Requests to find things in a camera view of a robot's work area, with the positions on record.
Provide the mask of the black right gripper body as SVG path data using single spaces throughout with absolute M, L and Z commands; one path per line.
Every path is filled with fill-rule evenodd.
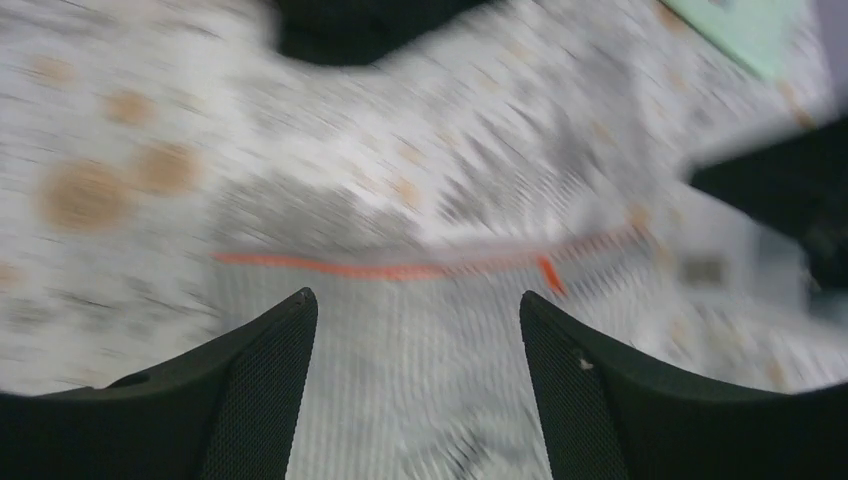
M 847 288 L 845 119 L 693 167 L 688 184 L 796 242 L 820 288 Z

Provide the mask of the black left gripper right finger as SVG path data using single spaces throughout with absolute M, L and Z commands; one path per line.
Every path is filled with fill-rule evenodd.
M 524 293 L 521 335 L 556 479 L 843 479 L 847 387 L 710 379 Z

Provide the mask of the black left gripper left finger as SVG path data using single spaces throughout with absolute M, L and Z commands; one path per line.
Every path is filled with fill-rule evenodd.
M 96 389 L 1 397 L 5 479 L 282 479 L 318 320 L 310 289 Z

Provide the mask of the grey striped underwear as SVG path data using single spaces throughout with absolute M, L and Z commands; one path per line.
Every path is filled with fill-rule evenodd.
M 230 325 L 311 289 L 317 330 L 290 479 L 546 479 L 519 326 L 534 291 L 620 338 L 661 283 L 637 229 L 476 264 L 370 269 L 216 260 Z

